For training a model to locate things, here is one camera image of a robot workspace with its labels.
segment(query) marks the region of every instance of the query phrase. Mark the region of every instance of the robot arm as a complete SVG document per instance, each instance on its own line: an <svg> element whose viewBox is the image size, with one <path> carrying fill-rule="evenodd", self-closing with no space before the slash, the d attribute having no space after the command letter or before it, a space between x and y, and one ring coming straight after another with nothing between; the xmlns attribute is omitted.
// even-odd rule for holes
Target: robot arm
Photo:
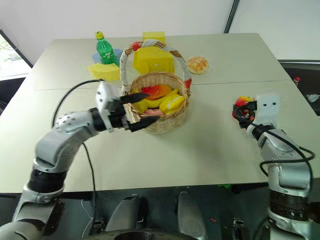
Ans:
<svg viewBox="0 0 320 240"><path fill-rule="evenodd" d="M299 235L310 240L308 196L312 170L307 162L289 162L302 157L294 141L276 128L279 97L259 96L256 101L245 102L234 105L233 116L257 140L263 161L268 163L270 239L295 239Z"/></svg>
<svg viewBox="0 0 320 240"><path fill-rule="evenodd" d="M137 131L154 123L159 117L143 118L130 123L123 104L135 103L146 94L115 96L111 86L102 81L96 92L97 108L69 112L36 145L29 182L23 191L12 222L0 227L0 240L39 240L45 235L52 216L62 210L59 196L80 146L98 132L114 128Z"/></svg>

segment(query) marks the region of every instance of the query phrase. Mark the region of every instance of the white wall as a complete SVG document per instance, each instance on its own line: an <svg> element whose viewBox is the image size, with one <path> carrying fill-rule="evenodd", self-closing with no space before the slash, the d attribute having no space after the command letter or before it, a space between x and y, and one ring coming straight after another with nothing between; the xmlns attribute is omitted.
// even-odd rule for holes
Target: white wall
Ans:
<svg viewBox="0 0 320 240"><path fill-rule="evenodd" d="M233 0L0 0L0 27L34 64L53 39L223 33Z"/></svg>
<svg viewBox="0 0 320 240"><path fill-rule="evenodd" d="M259 33L277 59L320 60L320 0L240 0L230 33Z"/></svg>

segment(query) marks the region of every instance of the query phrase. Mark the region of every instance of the white table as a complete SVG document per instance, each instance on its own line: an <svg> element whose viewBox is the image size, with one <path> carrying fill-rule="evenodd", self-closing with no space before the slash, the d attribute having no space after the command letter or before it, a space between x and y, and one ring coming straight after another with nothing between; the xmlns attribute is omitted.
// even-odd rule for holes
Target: white table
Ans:
<svg viewBox="0 0 320 240"><path fill-rule="evenodd" d="M21 192L29 180L35 145L50 130L52 113L65 92L33 90L25 81L0 117L0 193ZM95 92L74 91L61 113L94 107ZM266 181L259 170L257 141L231 116L238 96L266 93L281 96L279 127L319 156L319 119L291 81L194 85L187 121L179 129L160 135L116 130L87 141L97 190ZM319 158L311 165L320 177ZM65 191L91 190L88 160L80 149Z"/></svg>
<svg viewBox="0 0 320 240"><path fill-rule="evenodd" d="M114 48L125 49L141 37L108 38ZM96 40L58 39L43 52L28 80L34 81L37 90L70 89L75 84L91 79L87 66L94 64ZM192 84L239 82L265 82L287 80L288 75L258 34L207 34L167 36L166 43L180 51L187 59L205 57L210 69L204 75L192 75ZM133 69L133 55L127 63L129 82L140 74ZM177 76L182 76L175 64ZM113 81L121 86L119 80ZM95 88L86 85L82 88Z"/></svg>

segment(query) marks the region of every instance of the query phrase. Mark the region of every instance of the bottle cap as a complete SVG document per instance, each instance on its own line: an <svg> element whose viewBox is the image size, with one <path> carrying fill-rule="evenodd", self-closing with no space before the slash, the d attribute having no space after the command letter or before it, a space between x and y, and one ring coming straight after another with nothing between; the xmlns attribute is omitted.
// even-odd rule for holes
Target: bottle cap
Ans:
<svg viewBox="0 0 320 240"><path fill-rule="evenodd" d="M102 31L96 31L95 32L95 38L96 39L103 39L105 36L104 36L104 34L103 34L103 32Z"/></svg>

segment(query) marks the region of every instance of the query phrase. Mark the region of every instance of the green bottle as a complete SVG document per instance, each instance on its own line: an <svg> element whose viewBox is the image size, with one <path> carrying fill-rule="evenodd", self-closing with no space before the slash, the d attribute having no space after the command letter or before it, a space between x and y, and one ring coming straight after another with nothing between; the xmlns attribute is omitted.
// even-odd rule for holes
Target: green bottle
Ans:
<svg viewBox="0 0 320 240"><path fill-rule="evenodd" d="M102 31L97 31L95 33L96 42L96 50L100 55L101 62L103 64L117 64L114 50L110 43L105 40L105 36Z"/></svg>

